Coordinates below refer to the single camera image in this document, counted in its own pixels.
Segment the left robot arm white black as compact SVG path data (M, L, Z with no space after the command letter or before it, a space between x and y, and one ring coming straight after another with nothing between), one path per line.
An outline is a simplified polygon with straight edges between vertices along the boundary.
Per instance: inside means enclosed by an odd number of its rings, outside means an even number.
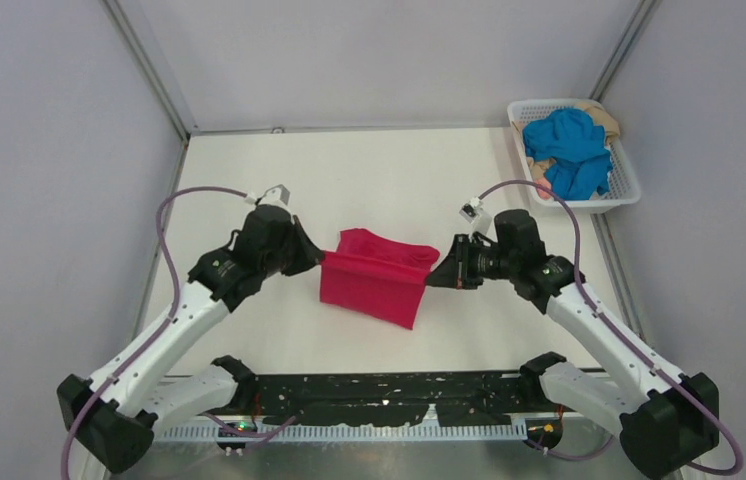
M225 355L188 379L161 379L216 324L280 273L294 276L324 258L297 216L259 205L234 231L232 244L203 254L160 315L120 354L89 378L69 375L57 388L66 428L105 469L123 473L168 429L213 409L247 412L256 374Z

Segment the blue t shirt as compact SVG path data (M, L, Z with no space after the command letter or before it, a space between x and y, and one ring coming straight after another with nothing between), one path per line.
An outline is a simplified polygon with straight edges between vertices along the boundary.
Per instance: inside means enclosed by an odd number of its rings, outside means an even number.
M544 177L561 199L587 201L608 193L613 163L605 146L605 128L585 111L557 109L527 124L522 136L527 156L536 162L554 161Z

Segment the salmon pink t shirt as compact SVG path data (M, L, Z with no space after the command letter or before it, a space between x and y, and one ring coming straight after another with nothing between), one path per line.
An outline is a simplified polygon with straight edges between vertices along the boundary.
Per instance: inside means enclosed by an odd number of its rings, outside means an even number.
M547 201L550 201L554 198L552 186L546 178L544 177L538 178L535 181L535 183L537 184L536 189L538 191L538 195L540 198L547 200Z

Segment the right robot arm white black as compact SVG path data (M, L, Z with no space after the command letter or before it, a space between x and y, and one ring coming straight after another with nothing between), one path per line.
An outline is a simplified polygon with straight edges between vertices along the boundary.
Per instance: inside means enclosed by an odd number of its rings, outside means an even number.
M533 410L570 407L619 441L643 475L661 479L720 441L719 391L705 374L689 376L605 308L576 261L550 255L536 220L523 209L490 216L466 204L469 234L457 234L429 287L476 290L505 280L516 294L564 328L608 374L599 380L548 352L520 368L520 397Z

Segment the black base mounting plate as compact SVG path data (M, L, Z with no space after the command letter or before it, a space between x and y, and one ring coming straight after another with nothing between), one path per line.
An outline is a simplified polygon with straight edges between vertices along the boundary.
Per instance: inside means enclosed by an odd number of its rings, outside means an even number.
M559 411L536 380L513 370L259 375L221 409L274 424L293 416L303 426L351 427L415 426L432 412L445 427L494 426Z

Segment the aluminium frame rail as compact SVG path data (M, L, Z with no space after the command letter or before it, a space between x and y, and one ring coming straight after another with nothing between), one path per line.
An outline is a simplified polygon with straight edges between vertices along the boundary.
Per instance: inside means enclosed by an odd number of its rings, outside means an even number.
M622 414L637 411L671 389L670 384L647 370L638 372L629 367L626 371L632 375L630 378L617 378L610 383L584 373L571 363L561 363L539 375L535 383L550 402L571 407L605 429L616 430ZM154 380L141 385L130 374L123 374L101 393L101 398L116 401L120 412L133 415L150 403L155 385Z

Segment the white plastic basket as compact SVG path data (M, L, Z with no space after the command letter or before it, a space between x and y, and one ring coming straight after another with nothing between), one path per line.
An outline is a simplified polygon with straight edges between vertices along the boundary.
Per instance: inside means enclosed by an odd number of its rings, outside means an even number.
M533 209L572 209L587 214L637 203L639 182L620 142L619 123L593 100L514 101L507 107L516 158L527 180L551 190L531 190Z

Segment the beige t shirt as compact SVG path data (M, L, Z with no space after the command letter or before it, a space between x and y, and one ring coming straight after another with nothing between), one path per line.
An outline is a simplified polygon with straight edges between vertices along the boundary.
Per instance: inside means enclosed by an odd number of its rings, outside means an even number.
M570 106L570 107L574 107L574 108L585 111L592 117L595 124L600 125L605 128L605 134L606 134L605 146L607 149L610 150L610 143L620 135L620 126L618 122L600 106L590 105L586 102L578 102L575 105ZM530 122L536 121L536 120L540 120L540 119L535 119L531 121L516 120L512 123L512 126L514 127L515 131L520 134L522 143L523 143L522 131L524 127ZM525 153L525 156L526 156L527 164L529 166L530 175L532 176L532 179L534 181L536 181L538 178L544 177L544 174L547 168L554 163L552 159L536 162L533 160L533 158L527 156L526 153Z

